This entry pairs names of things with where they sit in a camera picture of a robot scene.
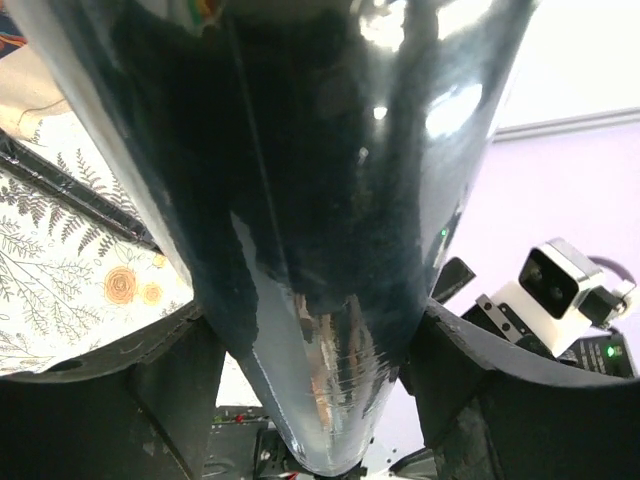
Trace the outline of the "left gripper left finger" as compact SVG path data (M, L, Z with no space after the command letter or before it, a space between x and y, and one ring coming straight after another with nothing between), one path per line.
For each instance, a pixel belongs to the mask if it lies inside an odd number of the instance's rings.
M2 478L201 478L224 356L189 303L43 373L2 377Z

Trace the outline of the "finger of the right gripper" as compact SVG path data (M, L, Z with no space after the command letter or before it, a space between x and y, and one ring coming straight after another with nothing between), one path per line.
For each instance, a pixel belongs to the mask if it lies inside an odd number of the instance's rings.
M432 292L438 303L446 303L475 279L475 273L459 257L451 258L443 267Z

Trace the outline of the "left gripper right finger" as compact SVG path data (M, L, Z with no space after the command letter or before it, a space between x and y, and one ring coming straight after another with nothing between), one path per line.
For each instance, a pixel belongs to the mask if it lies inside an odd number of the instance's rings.
M639 383L543 358L427 304L409 350L441 479L636 479Z

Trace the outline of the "black shuttlecock tube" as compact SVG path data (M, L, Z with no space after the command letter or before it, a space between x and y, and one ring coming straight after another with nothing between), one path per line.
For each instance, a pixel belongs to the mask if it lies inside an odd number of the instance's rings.
M533 1L11 1L294 457L359 463Z

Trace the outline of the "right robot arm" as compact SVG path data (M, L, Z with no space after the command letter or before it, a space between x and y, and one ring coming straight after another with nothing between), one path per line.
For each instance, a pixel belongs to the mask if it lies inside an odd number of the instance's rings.
M572 314L572 321L589 321L592 327L602 333L588 337L587 328L580 326L575 333L568 335L572 343L558 354L553 353L537 334L542 327L550 324L551 318L542 311L537 301L525 300L517 292L516 286L506 285L492 297L481 295L462 318L539 356L603 375L634 378L637 373L626 339L604 316L613 300L617 300L624 311L630 309L631 300L623 299L620 293L611 293L602 286L592 289Z

